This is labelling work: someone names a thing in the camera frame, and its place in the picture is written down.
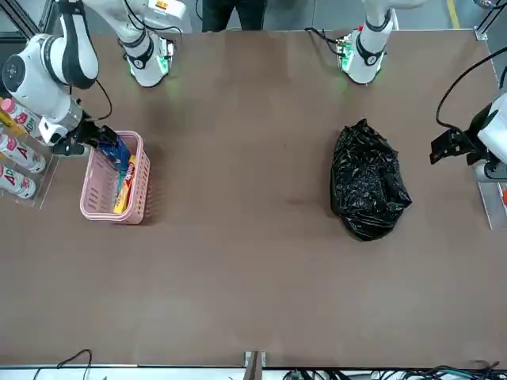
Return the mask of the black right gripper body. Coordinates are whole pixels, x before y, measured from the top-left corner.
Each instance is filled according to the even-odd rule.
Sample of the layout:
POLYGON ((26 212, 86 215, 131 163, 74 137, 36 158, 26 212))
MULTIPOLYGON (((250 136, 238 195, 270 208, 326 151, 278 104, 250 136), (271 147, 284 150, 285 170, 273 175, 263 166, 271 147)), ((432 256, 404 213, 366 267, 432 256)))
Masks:
POLYGON ((97 147, 102 133, 102 128, 93 121, 82 119, 79 125, 70 132, 74 142, 97 147))

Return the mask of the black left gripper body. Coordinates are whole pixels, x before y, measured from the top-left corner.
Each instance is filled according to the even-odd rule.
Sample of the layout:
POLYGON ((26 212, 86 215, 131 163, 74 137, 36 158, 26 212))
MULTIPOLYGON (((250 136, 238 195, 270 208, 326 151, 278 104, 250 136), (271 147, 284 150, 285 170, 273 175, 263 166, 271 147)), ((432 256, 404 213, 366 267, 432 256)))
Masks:
POLYGON ((458 155, 465 155, 467 165, 473 165, 489 158, 488 149, 472 129, 461 131, 458 135, 458 155))

